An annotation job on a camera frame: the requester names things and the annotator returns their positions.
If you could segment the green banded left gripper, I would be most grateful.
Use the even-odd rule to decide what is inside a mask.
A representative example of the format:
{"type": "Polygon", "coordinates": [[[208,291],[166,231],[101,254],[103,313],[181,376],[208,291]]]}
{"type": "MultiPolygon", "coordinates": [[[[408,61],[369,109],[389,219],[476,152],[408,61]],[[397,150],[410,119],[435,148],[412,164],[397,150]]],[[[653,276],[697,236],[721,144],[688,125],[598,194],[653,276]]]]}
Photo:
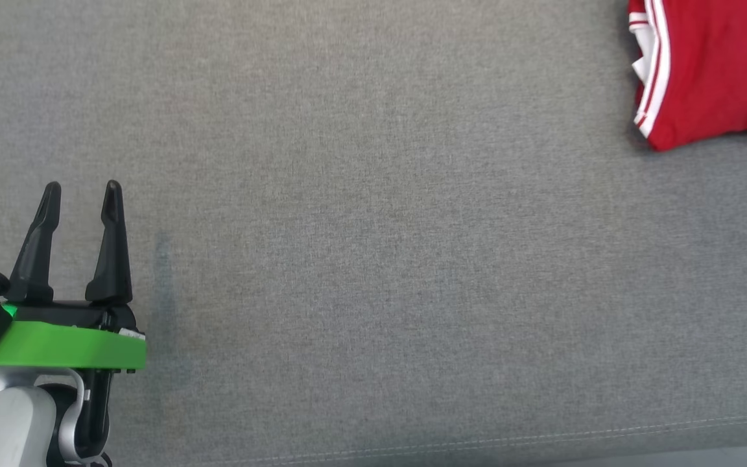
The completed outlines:
{"type": "MultiPolygon", "coordinates": [[[[8,301],[53,301],[49,269],[53,233],[60,219],[60,184],[45,186],[10,275],[8,301]]],[[[104,225],[95,274],[85,299],[92,304],[129,304],[133,299],[130,255],[121,184],[106,184],[101,209],[104,225]]],[[[0,340],[0,366],[142,370],[147,343],[132,331],[112,332],[38,321],[14,321],[0,340]]]]}

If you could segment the red Bulls 23 jersey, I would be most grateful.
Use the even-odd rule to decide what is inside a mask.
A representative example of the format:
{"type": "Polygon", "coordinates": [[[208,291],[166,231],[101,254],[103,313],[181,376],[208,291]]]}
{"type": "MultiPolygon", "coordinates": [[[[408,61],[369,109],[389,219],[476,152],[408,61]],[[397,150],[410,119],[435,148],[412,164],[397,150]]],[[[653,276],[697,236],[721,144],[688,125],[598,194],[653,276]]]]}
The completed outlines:
{"type": "Polygon", "coordinates": [[[654,151],[747,131],[747,0],[628,0],[634,125],[654,151]]]}

